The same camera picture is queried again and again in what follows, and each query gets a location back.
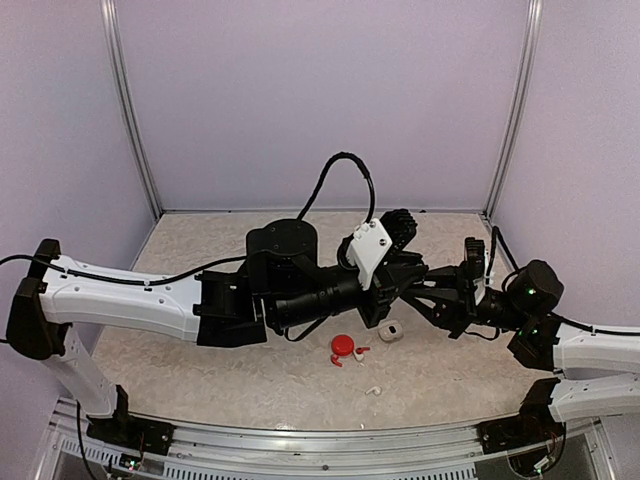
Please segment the white earbud charging case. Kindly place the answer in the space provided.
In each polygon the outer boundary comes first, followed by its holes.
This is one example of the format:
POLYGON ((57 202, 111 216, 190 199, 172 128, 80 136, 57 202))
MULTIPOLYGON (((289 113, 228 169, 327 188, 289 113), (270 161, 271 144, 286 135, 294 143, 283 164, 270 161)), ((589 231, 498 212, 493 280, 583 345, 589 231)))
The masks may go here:
POLYGON ((383 342, 393 343, 404 337, 404 330, 398 322, 386 322, 378 326, 378 335, 383 342))

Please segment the white earbud front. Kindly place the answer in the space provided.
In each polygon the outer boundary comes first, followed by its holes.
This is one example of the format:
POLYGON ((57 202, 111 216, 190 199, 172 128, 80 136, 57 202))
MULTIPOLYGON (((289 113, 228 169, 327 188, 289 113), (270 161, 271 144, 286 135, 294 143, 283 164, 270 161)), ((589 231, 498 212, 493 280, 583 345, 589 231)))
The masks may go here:
POLYGON ((365 394, 379 396, 381 394, 381 388, 378 386, 371 387, 365 391, 365 394))

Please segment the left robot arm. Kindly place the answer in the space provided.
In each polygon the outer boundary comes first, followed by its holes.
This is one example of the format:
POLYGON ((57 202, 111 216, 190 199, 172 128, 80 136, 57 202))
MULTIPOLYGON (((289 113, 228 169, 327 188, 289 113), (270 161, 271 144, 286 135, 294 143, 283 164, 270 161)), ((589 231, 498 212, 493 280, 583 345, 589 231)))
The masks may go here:
POLYGON ((260 344, 292 327, 312 331, 324 320, 357 311, 375 327, 391 304, 427 273, 407 250, 416 227, 371 219, 341 243, 334 266, 318 263, 316 229, 281 219, 251 230, 238 269, 219 261, 163 277, 84 265, 56 240, 42 241, 11 302, 6 341, 20 355, 45 362, 88 417, 121 445, 140 434, 124 390, 91 360, 77 323, 159 333, 199 346, 260 344))

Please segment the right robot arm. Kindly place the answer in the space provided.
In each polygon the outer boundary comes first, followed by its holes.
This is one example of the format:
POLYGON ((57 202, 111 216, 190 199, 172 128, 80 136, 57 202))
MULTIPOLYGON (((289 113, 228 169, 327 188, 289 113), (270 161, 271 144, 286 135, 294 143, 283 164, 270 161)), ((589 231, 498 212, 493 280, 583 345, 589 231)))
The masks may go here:
POLYGON ((549 427, 639 411, 639 330, 588 325, 555 313, 564 286, 542 260, 512 272, 500 288, 472 280, 467 266, 428 272, 401 298, 432 325, 462 336, 471 325, 511 333, 507 348, 523 367, 548 372, 513 419, 523 444, 549 427))

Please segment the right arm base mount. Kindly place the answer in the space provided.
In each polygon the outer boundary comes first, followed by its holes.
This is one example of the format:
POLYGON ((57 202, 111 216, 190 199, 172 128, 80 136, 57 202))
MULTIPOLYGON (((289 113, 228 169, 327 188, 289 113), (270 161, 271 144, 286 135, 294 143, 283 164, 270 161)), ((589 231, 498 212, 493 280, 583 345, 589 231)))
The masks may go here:
POLYGON ((565 426, 552 420, 539 420, 530 416, 511 416, 481 422, 477 426, 484 454, 513 450, 561 436, 565 426))

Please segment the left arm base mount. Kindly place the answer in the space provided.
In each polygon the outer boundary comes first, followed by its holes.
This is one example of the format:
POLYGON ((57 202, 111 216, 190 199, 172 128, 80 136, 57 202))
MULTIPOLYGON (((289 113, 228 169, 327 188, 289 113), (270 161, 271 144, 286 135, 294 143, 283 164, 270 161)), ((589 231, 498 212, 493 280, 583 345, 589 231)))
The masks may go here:
POLYGON ((115 419, 90 419, 87 435, 104 443, 166 456, 175 426, 156 420, 132 416, 120 422, 115 419))

